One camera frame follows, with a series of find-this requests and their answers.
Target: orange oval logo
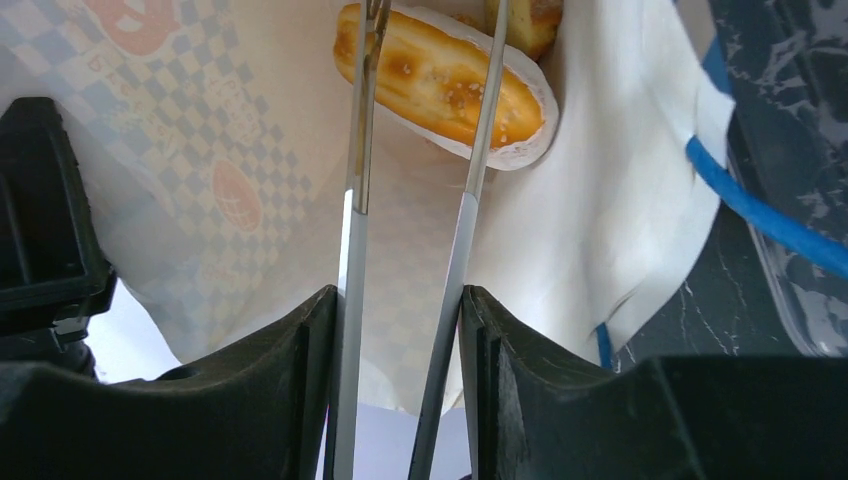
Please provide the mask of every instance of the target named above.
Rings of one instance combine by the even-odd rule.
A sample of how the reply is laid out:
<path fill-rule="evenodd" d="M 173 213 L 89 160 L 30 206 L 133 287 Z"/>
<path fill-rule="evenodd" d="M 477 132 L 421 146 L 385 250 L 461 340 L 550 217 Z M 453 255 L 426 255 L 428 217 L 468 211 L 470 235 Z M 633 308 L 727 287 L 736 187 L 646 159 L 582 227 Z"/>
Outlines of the orange oval logo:
<path fill-rule="evenodd" d="M 145 56 L 155 53 L 168 36 L 180 28 L 173 0 L 136 0 L 141 9 L 127 0 L 84 0 L 97 15 L 109 38 L 127 53 Z"/>
<path fill-rule="evenodd" d="M 215 204 L 233 226 L 252 232 L 262 223 L 262 203 L 247 177 L 238 167 L 221 160 L 212 172 Z"/>

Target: checkered pattern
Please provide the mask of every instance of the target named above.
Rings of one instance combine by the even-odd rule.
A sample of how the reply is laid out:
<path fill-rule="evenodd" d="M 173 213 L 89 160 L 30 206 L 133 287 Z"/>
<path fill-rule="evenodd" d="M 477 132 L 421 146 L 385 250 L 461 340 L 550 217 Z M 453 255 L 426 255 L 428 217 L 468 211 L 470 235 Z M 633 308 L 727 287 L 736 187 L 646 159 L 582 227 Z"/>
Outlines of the checkered pattern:
<path fill-rule="evenodd" d="M 0 39 L 117 161 L 146 170 L 170 196 L 173 220 L 198 251 L 188 269 L 130 286 L 153 300 L 148 308 L 164 309 L 154 318 L 177 335 L 169 335 L 175 353 L 189 359 L 206 353 L 209 338 L 201 337 L 214 340 L 232 326 L 314 192 L 268 120 L 229 2 L 174 3 L 181 27 L 151 58 L 122 51 L 81 0 L 3 2 Z M 253 232 L 230 224 L 216 205 L 211 182 L 221 160 L 238 167 L 259 197 L 262 222 Z M 119 270 L 123 257 L 158 253 L 107 252 Z M 209 265 L 229 281 L 210 280 Z M 204 325 L 202 334 L 196 325 Z"/>

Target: paper bag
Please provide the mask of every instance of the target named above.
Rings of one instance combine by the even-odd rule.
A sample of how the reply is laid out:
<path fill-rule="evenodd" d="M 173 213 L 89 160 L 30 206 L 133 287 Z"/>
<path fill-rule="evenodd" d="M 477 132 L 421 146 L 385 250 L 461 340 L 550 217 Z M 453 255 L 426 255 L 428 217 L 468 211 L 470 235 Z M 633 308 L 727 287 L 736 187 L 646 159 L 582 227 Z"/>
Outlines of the paper bag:
<path fill-rule="evenodd" d="M 100 244 L 182 361 L 336 280 L 341 4 L 0 2 L 2 106 L 61 106 Z M 482 19 L 478 0 L 414 4 Z M 670 0 L 566 1 L 542 65 L 558 136 L 534 166 L 487 177 L 469 282 L 597 360 L 595 326 L 620 345 L 697 257 L 717 200 L 683 145 L 697 132 L 723 158 L 732 106 Z M 375 132 L 360 400 L 416 413 L 467 160 L 379 112 Z M 445 405 L 460 394 L 454 369 Z"/>

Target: bread slice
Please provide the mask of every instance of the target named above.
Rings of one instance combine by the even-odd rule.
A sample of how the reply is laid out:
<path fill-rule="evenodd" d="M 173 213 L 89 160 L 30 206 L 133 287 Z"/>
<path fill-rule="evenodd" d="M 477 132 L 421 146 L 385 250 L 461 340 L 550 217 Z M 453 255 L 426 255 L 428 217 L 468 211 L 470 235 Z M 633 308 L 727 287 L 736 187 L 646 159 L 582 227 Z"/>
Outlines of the bread slice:
<path fill-rule="evenodd" d="M 348 82 L 355 70 L 359 8 L 355 3 L 339 12 L 333 46 L 336 68 Z M 377 64 L 377 102 L 415 133 L 469 158 L 492 42 L 447 15 L 393 5 Z M 559 109 L 542 70 L 527 56 L 506 47 L 504 67 L 487 164 L 515 170 L 547 151 Z"/>
<path fill-rule="evenodd" d="M 486 0 L 486 33 L 495 34 L 500 0 Z M 510 0 L 506 43 L 533 60 L 554 44 L 562 21 L 563 0 Z"/>

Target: black countertop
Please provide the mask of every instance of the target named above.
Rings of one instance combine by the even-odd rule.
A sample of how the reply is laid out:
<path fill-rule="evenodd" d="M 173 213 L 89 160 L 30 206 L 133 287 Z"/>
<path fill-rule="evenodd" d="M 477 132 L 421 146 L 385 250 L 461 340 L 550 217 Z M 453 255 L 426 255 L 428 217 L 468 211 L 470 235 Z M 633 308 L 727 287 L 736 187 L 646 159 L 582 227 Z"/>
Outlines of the black countertop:
<path fill-rule="evenodd" d="M 689 277 L 612 365 L 620 372 L 652 356 L 711 354 L 799 355 L 778 317 L 748 225 L 723 205 Z"/>

